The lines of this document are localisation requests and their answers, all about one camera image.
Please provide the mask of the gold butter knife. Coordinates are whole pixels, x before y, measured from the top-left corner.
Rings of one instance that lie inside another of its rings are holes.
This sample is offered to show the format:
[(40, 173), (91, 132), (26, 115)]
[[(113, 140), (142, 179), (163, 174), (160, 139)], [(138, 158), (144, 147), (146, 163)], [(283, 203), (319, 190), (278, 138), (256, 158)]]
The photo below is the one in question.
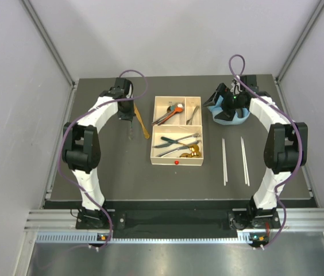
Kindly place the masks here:
[(139, 110), (138, 110), (138, 108), (137, 108), (137, 106), (136, 106), (135, 103), (134, 103), (134, 113), (135, 113), (135, 116), (136, 116), (138, 122), (141, 125), (141, 129), (142, 129), (142, 132), (144, 134), (144, 137), (146, 139), (149, 139), (150, 138), (150, 134), (149, 134), (148, 130), (146, 129), (145, 125), (144, 125), (144, 122), (142, 120), (141, 114), (140, 114), (140, 112), (139, 112)]

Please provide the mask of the rose copper spoon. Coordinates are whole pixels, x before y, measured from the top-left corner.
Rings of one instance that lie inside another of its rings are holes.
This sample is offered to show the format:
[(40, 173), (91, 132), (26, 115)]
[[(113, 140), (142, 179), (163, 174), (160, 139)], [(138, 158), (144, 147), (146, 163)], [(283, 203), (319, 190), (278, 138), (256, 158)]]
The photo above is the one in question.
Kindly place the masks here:
[(155, 119), (152, 124), (158, 124), (158, 123), (162, 122), (165, 118), (167, 118), (173, 112), (174, 109), (175, 108), (173, 106), (169, 106), (167, 108), (167, 112), (164, 115), (162, 115), (161, 117)]

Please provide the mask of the orange silicone spoon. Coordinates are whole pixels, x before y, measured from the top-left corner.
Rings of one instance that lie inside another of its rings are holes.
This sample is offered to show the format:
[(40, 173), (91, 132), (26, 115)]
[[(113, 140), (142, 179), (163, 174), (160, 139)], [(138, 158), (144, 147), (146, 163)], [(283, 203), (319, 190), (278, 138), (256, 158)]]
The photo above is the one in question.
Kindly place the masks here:
[(173, 117), (175, 114), (181, 113), (183, 111), (183, 108), (180, 107), (176, 107), (173, 111), (171, 111), (170, 113), (168, 113), (167, 116), (165, 116), (161, 121), (159, 121), (157, 124), (158, 125), (162, 125), (164, 124), (166, 121), (168, 121), (171, 117)]

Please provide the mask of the cream divided utensil box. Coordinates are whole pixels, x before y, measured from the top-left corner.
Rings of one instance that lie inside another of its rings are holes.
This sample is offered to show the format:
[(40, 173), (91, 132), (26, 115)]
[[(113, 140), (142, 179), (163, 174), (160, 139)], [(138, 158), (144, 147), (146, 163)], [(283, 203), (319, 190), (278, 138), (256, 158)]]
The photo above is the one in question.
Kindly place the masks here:
[(150, 158), (153, 165), (201, 166), (203, 164), (200, 97), (155, 97)]

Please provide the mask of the plain gold spoon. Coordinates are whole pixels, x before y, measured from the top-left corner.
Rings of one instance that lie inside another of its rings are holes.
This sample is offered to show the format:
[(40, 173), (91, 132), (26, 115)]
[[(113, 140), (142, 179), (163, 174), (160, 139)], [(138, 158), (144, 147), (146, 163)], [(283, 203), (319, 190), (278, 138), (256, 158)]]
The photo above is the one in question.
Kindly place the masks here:
[(189, 146), (189, 149), (191, 151), (192, 158), (200, 158), (202, 156), (200, 148), (197, 144), (193, 144), (193, 145)]

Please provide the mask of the ornate gold spoon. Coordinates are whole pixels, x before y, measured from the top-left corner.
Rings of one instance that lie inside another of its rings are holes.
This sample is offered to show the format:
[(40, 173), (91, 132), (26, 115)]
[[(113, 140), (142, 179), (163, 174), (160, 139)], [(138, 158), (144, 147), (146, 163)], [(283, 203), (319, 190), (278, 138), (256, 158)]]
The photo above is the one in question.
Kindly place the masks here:
[(179, 158), (199, 158), (200, 154), (196, 153), (196, 152), (192, 152), (192, 153), (182, 153)]

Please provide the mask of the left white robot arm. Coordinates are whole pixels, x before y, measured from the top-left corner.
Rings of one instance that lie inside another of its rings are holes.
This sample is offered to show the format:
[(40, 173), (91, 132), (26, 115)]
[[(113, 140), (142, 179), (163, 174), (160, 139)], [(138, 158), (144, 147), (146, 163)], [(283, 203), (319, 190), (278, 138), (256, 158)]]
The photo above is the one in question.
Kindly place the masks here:
[(133, 84), (126, 78), (116, 78), (115, 84), (103, 91), (96, 103), (74, 125), (66, 123), (67, 135), (61, 158), (76, 178), (82, 195), (77, 229), (101, 229), (109, 225), (106, 211), (102, 210), (105, 197), (101, 192), (97, 167), (101, 159), (98, 133), (107, 121), (117, 115), (120, 120), (133, 121)]

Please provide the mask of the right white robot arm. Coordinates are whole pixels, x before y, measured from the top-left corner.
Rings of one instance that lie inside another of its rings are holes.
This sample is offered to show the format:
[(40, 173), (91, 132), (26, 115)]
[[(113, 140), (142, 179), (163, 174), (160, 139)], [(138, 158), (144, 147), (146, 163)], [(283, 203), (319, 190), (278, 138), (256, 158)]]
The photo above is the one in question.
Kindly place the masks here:
[(258, 228), (274, 216), (284, 185), (306, 164), (308, 126), (294, 122), (268, 93), (260, 91), (255, 75), (235, 76), (231, 87), (220, 83), (203, 106), (221, 125), (239, 125), (253, 115), (268, 133), (263, 153), (266, 171), (246, 210), (248, 224)]

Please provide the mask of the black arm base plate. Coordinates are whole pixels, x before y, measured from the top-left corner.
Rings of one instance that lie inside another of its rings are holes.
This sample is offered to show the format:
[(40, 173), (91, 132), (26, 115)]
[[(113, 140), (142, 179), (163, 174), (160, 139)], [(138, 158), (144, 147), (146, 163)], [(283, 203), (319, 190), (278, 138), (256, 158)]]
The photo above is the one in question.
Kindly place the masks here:
[(113, 212), (112, 229), (115, 235), (183, 235), (188, 233), (271, 229), (280, 227), (277, 216), (256, 218), (250, 221), (243, 211), (231, 210), (126, 210)]

